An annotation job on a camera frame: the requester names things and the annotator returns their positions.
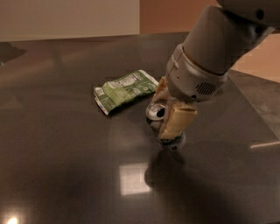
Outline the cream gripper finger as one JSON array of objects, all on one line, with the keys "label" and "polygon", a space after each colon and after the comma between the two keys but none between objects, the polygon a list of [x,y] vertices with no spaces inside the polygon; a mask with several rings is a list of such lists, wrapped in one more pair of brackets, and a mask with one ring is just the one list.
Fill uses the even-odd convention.
[{"label": "cream gripper finger", "polygon": [[167,102],[164,121],[160,126],[159,139],[173,139],[178,136],[196,117],[196,105],[190,102],[172,100]]},{"label": "cream gripper finger", "polygon": [[154,94],[154,99],[155,100],[159,100],[159,99],[166,100],[167,98],[168,98],[168,87],[166,84],[166,78],[162,77],[160,82],[157,85],[157,89]]}]

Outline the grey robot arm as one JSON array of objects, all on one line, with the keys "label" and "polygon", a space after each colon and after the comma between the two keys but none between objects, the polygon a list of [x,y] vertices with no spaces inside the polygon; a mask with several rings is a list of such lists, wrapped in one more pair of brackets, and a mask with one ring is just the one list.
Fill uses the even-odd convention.
[{"label": "grey robot arm", "polygon": [[217,0],[207,6],[167,63],[155,100],[167,101],[157,137],[173,139],[213,97],[228,70],[280,27],[280,0]]}]

